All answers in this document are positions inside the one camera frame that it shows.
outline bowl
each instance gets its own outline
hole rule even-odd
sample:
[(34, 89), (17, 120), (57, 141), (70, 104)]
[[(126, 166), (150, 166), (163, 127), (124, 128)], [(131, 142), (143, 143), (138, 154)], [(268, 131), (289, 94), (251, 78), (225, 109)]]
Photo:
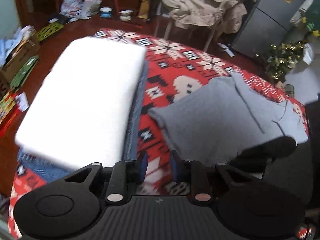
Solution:
[(120, 20), (121, 21), (130, 21), (131, 20), (131, 16), (120, 16)]
[(120, 12), (120, 16), (130, 16), (132, 10), (125, 10)]
[(102, 7), (102, 8), (100, 8), (100, 12), (101, 12), (101, 17), (110, 18), (111, 17), (112, 8), (110, 8), (110, 7)]

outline wooden floor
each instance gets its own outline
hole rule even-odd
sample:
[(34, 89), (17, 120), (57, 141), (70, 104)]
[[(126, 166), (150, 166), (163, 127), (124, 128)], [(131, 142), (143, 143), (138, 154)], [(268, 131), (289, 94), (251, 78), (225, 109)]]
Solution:
[[(158, 37), (163, 37), (166, 24), (167, 19), (162, 18), (158, 31)], [(59, 33), (51, 38), (48, 38), (41, 44), (41, 48), (38, 51), (39, 62), (21, 88), (21, 91), (26, 93), (29, 104), (31, 104), (42, 84), (42, 81), (47, 76), (60, 54), (75, 39), (89, 35), (91, 36), (100, 28), (122, 29), (124, 31), (153, 35), (155, 27), (155, 21), (151, 23), (145, 23), (141, 28), (130, 23), (103, 19), (98, 15), (89, 20), (78, 20), (76, 22), (69, 23), (65, 25), (65, 27)], [(169, 39), (202, 50), (208, 33), (205, 31), (198, 31), (193, 34), (191, 41), (188, 41), (188, 35), (186, 35), (186, 32), (186, 30), (173, 28)], [(231, 63), (236, 64), (254, 74), (262, 74), (261, 69), (257, 67), (249, 58), (237, 53), (235, 57), (229, 57), (226, 52), (223, 52), (222, 49), (213, 43), (210, 45), (208, 53), (228, 60)], [(7, 130), (6, 134), (0, 139), (0, 192), (5, 195), (10, 195), (11, 193), (12, 181), (17, 168), (17, 152), (19, 150), (14, 143), (14, 136), (25, 113), (26, 112), (21, 114), (21, 116)]]

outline refrigerator door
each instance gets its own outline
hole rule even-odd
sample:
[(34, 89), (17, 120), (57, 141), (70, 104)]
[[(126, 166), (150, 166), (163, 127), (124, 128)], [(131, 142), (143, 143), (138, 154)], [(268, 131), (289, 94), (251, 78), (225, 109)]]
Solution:
[(255, 57), (268, 50), (271, 44), (279, 44), (286, 32), (268, 15), (256, 9), (232, 48)]
[(285, 0), (260, 0), (257, 8), (288, 31), (293, 26), (289, 22), (290, 19), (299, 10), (304, 1), (293, 0), (291, 3), (287, 3)]

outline blue bowl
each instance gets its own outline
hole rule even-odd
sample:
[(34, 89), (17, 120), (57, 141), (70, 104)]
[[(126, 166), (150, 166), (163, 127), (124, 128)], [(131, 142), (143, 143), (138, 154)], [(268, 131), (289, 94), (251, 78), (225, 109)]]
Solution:
[(112, 8), (110, 8), (110, 7), (102, 7), (102, 8), (100, 8), (100, 12), (101, 12), (101, 17), (102, 18), (110, 18), (111, 17)]

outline beige jacket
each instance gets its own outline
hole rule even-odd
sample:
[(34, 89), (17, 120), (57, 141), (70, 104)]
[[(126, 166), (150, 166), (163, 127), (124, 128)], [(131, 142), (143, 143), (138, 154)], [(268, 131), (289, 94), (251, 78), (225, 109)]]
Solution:
[(163, 0), (178, 27), (212, 26), (221, 23), (221, 32), (235, 33), (247, 14), (242, 0)]

